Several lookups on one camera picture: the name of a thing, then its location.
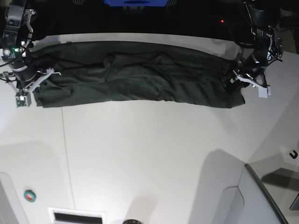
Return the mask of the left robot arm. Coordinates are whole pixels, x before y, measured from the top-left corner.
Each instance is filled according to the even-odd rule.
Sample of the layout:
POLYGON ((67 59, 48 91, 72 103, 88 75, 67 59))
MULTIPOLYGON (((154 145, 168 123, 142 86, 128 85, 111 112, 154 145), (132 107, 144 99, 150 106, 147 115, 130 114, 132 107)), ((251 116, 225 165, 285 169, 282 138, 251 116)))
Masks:
POLYGON ((233 70, 233 81, 256 87, 259 97, 270 95, 265 70, 273 62, 282 61, 283 45, 279 21, 280 8, 270 0, 237 0, 244 20, 249 25, 254 43, 251 45, 235 41, 243 49, 253 49, 248 58, 240 57, 233 70))

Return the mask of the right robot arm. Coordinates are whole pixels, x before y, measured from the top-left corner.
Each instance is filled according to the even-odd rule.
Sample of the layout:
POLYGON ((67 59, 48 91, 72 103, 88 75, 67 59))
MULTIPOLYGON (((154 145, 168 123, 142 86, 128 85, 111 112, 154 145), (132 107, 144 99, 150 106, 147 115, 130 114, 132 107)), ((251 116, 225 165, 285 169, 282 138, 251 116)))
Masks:
POLYGON ((3 72, 1 80, 8 83, 16 93, 16 99, 25 101, 40 84, 55 73, 47 68, 54 57, 43 55, 34 57, 30 49, 34 46, 34 30, 31 18, 40 12, 51 15, 49 28, 55 26, 58 16, 57 0, 13 0, 5 11, 6 26, 0 40, 1 67, 9 66, 11 72, 3 72))

